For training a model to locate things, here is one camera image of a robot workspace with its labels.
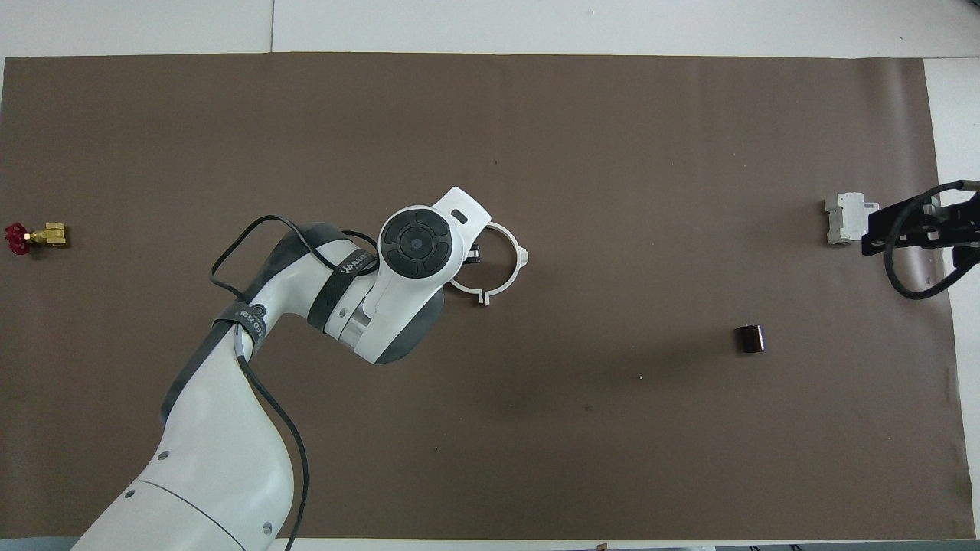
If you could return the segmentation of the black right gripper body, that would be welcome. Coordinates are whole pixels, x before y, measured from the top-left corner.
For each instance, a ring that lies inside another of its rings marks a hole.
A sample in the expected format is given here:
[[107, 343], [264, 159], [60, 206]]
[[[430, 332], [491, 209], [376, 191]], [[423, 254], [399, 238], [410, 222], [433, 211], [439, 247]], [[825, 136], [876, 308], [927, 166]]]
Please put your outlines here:
[[949, 206], [932, 197], [923, 208], [928, 231], [924, 249], [979, 247], [979, 195]]

